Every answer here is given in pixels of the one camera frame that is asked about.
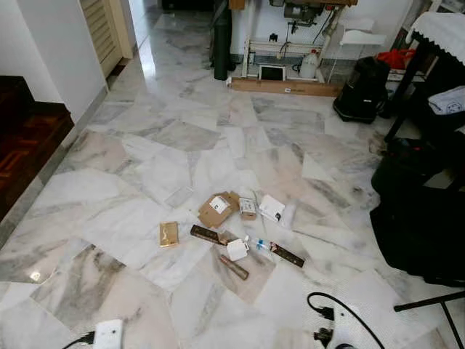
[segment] white power adapter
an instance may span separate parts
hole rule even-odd
[[[123,321],[103,321],[95,327],[94,349],[121,349]]]

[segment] wooden board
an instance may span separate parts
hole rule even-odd
[[[246,0],[230,0],[230,9],[245,9]]]
[[[358,0],[292,0],[293,4],[308,4],[309,2],[312,2],[313,4],[327,4],[327,5],[347,5],[347,6],[352,6],[356,5],[358,3]]]
[[[308,81],[272,81],[232,78],[231,87],[237,91],[283,93],[291,95],[337,97],[342,85]]]

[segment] plastic bottle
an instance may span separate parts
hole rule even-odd
[[[313,79],[317,70],[318,54],[317,50],[313,49],[302,60],[299,75],[301,78]]]
[[[246,244],[250,247],[253,247],[259,251],[261,250],[270,250],[270,241],[264,240],[263,238],[251,238],[250,236],[246,236],[244,239]]]

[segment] metal stand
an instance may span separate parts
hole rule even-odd
[[[425,307],[427,305],[433,305],[433,304],[437,304],[437,303],[441,304],[441,307],[442,307],[442,309],[444,310],[444,313],[445,313],[445,317],[448,319],[450,328],[452,329],[453,335],[456,338],[458,347],[460,349],[465,349],[464,344],[462,343],[462,341],[460,339],[460,336],[458,335],[456,325],[453,323],[453,319],[450,316],[448,307],[445,304],[449,300],[458,300],[460,298],[465,298],[465,291],[448,294],[447,296],[429,298],[428,300],[421,300],[420,302],[413,302],[413,303],[408,303],[408,304],[403,304],[403,305],[396,305],[396,306],[394,306],[394,311],[396,313],[398,313],[400,311]]]

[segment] brown package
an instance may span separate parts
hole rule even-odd
[[[218,228],[233,212],[239,210],[239,195],[230,193],[218,193],[210,198],[198,210],[198,219],[207,228]]]

